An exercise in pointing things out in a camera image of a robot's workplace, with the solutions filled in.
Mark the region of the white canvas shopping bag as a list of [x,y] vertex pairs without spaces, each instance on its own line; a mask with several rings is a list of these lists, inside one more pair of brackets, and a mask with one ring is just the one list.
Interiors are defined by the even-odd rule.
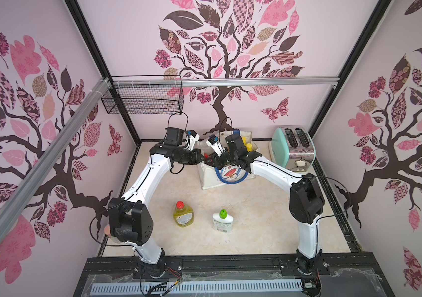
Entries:
[[[247,143],[252,144],[252,149],[259,151],[257,144],[253,140],[253,134],[251,131],[242,131],[235,130],[235,134],[244,136],[247,139]],[[222,146],[226,149],[227,144],[225,137],[231,135],[231,131],[223,131],[219,133],[219,139]],[[197,148],[202,150],[202,154],[205,155],[205,158],[211,157],[215,154],[212,148],[206,145],[206,140],[209,138],[205,137],[204,140],[201,140],[197,143]],[[200,178],[201,188],[203,190],[212,189],[226,184],[238,184],[246,180],[254,179],[255,174],[248,173],[243,169],[238,168],[233,165],[225,165],[222,169],[215,169],[205,162],[198,164],[197,171]]]

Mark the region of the yellow-green soap bottle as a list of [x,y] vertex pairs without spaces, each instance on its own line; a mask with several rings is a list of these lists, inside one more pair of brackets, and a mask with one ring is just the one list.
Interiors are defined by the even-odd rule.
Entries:
[[189,204],[179,200],[176,203],[173,218],[178,226],[184,228],[194,222],[194,210]]

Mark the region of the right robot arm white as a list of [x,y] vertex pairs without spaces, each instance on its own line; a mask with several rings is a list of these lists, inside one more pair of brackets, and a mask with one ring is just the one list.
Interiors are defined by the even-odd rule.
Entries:
[[240,157],[229,152],[221,156],[212,154],[205,163],[217,169],[226,165],[238,168],[277,185],[289,195],[289,211],[298,222],[298,255],[307,260],[314,259],[320,253],[319,223],[323,213],[325,199],[320,189],[318,178],[313,174],[293,173],[259,152],[248,152]]

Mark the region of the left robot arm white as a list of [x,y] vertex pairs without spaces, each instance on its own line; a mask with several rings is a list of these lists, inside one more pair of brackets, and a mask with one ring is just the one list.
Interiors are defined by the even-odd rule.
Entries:
[[149,161],[136,182],[120,198],[109,202],[110,235],[135,248],[143,263],[158,264],[164,251],[152,238],[154,222],[149,211],[151,198],[175,163],[198,165],[204,160],[198,148],[189,150],[166,144],[152,147]]

